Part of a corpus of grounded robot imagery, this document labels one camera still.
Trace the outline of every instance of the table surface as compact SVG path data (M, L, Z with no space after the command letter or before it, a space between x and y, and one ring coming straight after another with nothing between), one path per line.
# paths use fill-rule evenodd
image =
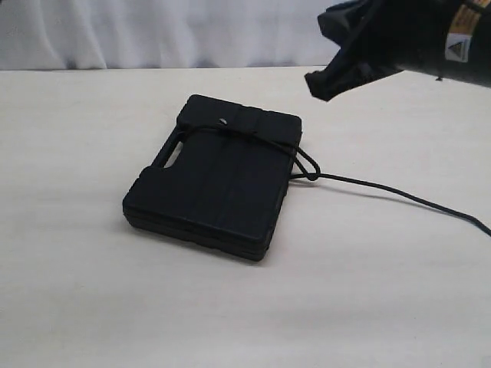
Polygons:
M121 201L190 94L302 117L323 170L491 224L491 90L313 68L0 73L0 366L489 367L491 239L396 196L292 185L250 264L133 230Z

